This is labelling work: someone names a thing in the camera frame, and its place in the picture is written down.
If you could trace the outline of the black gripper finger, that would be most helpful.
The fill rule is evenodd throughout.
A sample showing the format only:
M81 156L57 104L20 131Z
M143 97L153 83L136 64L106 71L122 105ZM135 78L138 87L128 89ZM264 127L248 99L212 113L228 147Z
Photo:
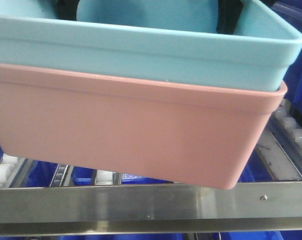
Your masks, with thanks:
M80 0L50 0L53 18L57 20L76 21Z
M243 10L240 0L218 0L218 34L233 35Z

